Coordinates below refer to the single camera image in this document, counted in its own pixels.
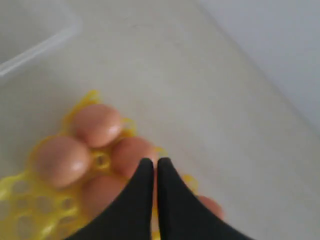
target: transparent plastic container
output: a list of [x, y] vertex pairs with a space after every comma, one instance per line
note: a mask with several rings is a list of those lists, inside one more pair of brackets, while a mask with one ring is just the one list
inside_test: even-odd
[[0, 84], [60, 46], [80, 26], [79, 19], [60, 0], [1, 0]]

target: egg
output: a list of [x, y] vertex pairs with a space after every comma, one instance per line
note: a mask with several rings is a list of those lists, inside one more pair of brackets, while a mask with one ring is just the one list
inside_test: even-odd
[[101, 214], [121, 193], [126, 182], [113, 175], [100, 175], [82, 186], [81, 202], [84, 213], [90, 218]]
[[123, 130], [120, 113], [104, 104], [92, 104], [78, 111], [71, 122], [75, 135], [89, 147], [99, 148], [111, 143]]
[[209, 209], [219, 219], [223, 220], [225, 218], [223, 208], [216, 201], [206, 196], [198, 196], [198, 199], [207, 209]]
[[111, 149], [110, 166], [116, 174], [129, 179], [143, 158], [149, 158], [156, 164], [158, 153], [155, 146], [142, 137], [126, 137]]
[[64, 188], [80, 179], [89, 169], [92, 158], [89, 149], [70, 136], [56, 136], [35, 152], [34, 169], [56, 188]]

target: yellow egg tray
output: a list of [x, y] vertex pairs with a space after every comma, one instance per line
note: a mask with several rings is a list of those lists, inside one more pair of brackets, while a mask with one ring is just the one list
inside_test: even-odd
[[[100, 103], [99, 93], [90, 91], [67, 114], [57, 135], [70, 135], [70, 122], [74, 114], [85, 106]], [[125, 128], [118, 140], [137, 134], [135, 123], [125, 118]], [[0, 180], [0, 240], [63, 240], [84, 227], [90, 220], [82, 212], [79, 194], [81, 185], [97, 174], [111, 174], [110, 146], [91, 149], [93, 164], [88, 173], [78, 182], [63, 190], [57, 190], [41, 181], [33, 172], [34, 154], [41, 144], [53, 136], [46, 137], [31, 151], [25, 171]], [[159, 157], [166, 151], [157, 147]], [[197, 181], [190, 175], [183, 180], [194, 192]], [[152, 239], [159, 240], [157, 210], [153, 210]]]

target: white surface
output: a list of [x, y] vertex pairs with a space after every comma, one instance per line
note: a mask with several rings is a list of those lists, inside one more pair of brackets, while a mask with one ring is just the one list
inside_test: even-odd
[[320, 1], [198, 1], [320, 133]]
[[3, 175], [90, 89], [257, 240], [318, 240], [320, 140], [189, 0], [70, 0], [84, 33], [0, 88]]
[[60, 0], [1, 0], [0, 85], [22, 65], [58, 47], [79, 29]]

